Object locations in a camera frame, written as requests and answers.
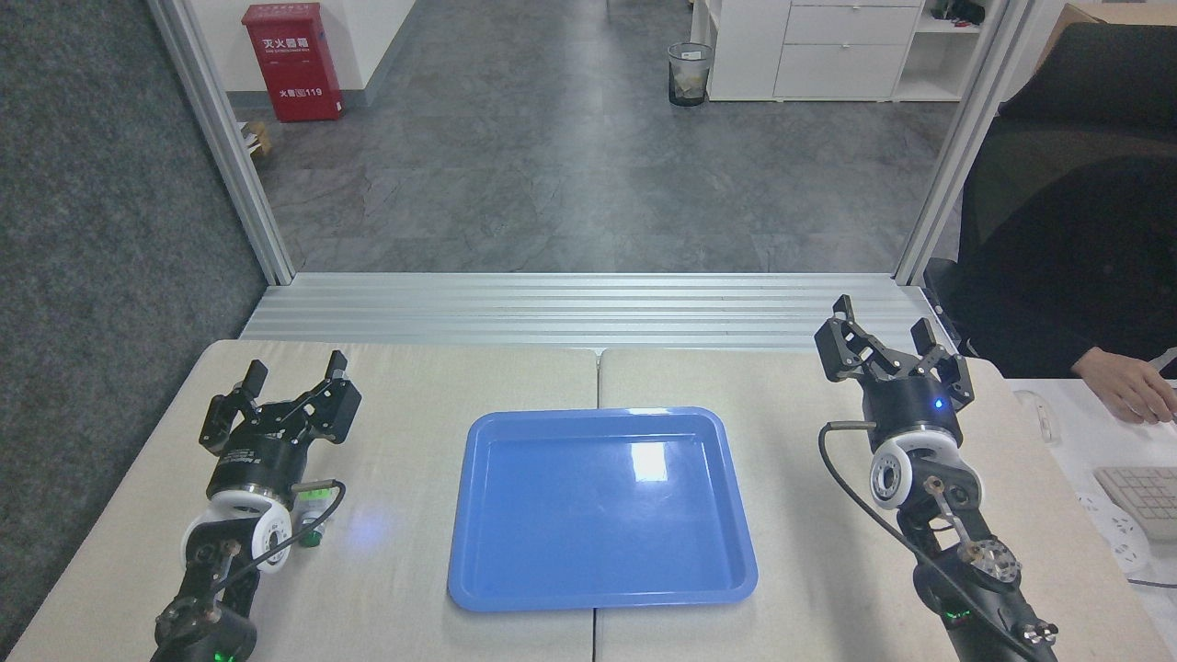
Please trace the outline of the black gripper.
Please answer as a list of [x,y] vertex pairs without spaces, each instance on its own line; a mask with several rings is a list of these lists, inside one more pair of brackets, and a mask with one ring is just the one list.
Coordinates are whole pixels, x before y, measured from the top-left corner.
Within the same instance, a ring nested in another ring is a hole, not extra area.
[[884,441],[916,428],[938,428],[960,445],[963,433],[957,412],[975,402],[966,357],[949,352],[933,335],[927,318],[913,324],[911,335],[918,353],[916,366],[904,380],[900,353],[886,347],[856,323],[850,296],[834,302],[832,317],[813,338],[827,380],[860,380],[864,418],[875,423],[869,443]]
[[257,398],[270,375],[262,360],[251,360],[242,382],[230,393],[218,393],[210,400],[202,422],[200,445],[218,455],[206,497],[245,491],[291,507],[291,486],[302,481],[310,441],[326,439],[338,445],[348,438],[363,397],[346,368],[348,357],[333,350],[324,379],[279,406],[280,430],[245,425],[233,431],[238,415],[245,423],[257,419]]

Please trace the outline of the person's hand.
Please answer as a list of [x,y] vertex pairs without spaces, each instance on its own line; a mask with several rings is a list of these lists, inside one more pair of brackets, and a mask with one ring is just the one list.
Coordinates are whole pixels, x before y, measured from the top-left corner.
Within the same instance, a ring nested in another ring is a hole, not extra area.
[[1089,347],[1071,371],[1113,418],[1130,424],[1173,422],[1173,388],[1145,360]]

